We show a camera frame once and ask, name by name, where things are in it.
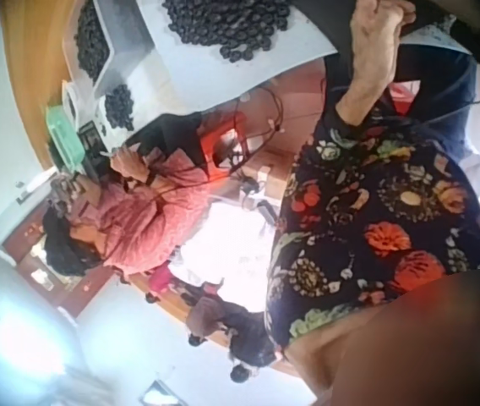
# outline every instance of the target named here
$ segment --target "pink jacket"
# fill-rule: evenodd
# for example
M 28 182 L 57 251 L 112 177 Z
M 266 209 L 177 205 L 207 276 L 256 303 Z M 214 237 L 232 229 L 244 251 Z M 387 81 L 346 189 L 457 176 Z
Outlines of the pink jacket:
M 194 167 L 182 150 L 167 159 L 154 149 L 145 161 L 153 171 L 179 187 L 157 196 L 153 189 L 139 186 L 126 193 L 118 184 L 109 184 L 99 205 L 87 207 L 80 216 L 107 234 L 105 265 L 125 275 L 145 272 L 163 264 L 189 236 L 208 201 L 206 173 Z

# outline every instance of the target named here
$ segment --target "floor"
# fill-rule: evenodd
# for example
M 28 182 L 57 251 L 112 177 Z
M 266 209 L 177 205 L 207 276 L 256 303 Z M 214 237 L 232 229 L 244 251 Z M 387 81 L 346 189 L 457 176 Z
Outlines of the floor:
M 300 379 L 272 369 L 242 385 L 233 383 L 232 362 L 223 347 L 190 347 L 182 323 L 116 278 L 77 321 L 86 362 L 111 385 L 118 405 L 140 406 L 138 399 L 155 379 L 189 406 L 298 406 L 314 401 Z

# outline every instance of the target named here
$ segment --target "skin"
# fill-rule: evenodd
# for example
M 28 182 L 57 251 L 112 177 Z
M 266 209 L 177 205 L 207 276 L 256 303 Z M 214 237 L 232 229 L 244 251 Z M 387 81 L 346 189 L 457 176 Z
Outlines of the skin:
M 336 105 L 344 122 L 358 126 L 395 76 L 401 27 L 415 7 L 401 0 L 357 0 L 352 17 L 353 79 Z M 294 341 L 285 354 L 315 395 L 331 388 L 351 340 L 384 306 L 361 310 Z

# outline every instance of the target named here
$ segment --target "sleeve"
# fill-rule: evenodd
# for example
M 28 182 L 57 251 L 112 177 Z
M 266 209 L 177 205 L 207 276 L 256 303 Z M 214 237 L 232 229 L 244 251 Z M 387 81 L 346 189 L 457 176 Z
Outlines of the sleeve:
M 197 221 L 197 213 L 165 204 L 162 213 L 133 232 L 123 232 L 106 265 L 114 265 L 126 275 L 146 272 L 169 259 L 183 236 Z

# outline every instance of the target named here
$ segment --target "bright light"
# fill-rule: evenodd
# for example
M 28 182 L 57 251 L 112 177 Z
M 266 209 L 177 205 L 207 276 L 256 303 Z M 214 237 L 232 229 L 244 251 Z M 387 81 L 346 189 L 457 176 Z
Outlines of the bright light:
M 0 320 L 0 354 L 33 377 L 47 378 L 64 372 L 59 348 L 45 332 L 22 318 Z
M 163 393 L 159 393 L 156 390 L 150 390 L 148 393 L 145 394 L 143 397 L 143 402 L 148 405 L 152 404 L 171 404 L 171 405 L 177 405 L 178 399 L 176 399 L 172 395 L 165 395 Z

